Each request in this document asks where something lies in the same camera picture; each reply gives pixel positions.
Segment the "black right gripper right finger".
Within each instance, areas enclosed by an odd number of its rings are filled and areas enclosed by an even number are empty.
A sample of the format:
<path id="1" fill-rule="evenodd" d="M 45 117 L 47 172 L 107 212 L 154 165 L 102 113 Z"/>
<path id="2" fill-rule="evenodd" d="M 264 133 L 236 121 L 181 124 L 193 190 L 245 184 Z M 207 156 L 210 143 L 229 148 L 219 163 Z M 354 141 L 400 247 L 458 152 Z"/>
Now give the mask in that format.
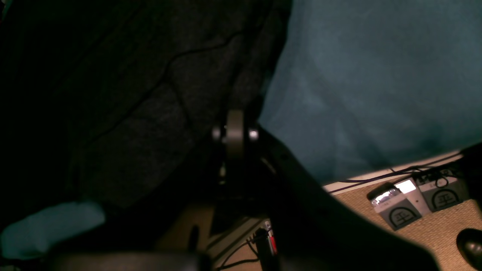
<path id="1" fill-rule="evenodd" d="M 273 226 L 281 271 L 437 271 L 427 250 L 375 226 L 327 193 L 262 128 L 247 136 L 246 176 Z"/>

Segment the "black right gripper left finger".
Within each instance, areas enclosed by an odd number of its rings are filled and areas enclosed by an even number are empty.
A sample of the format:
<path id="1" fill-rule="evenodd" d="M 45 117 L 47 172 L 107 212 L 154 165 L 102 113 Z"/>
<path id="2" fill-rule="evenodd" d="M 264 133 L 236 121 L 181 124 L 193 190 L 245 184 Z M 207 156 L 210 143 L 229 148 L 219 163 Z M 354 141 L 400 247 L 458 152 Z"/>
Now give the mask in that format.
<path id="1" fill-rule="evenodd" d="M 208 196 L 219 196 L 223 193 L 227 182 L 226 170 L 226 128 L 214 125 L 211 130 L 211 153 L 203 174 L 204 190 Z"/>

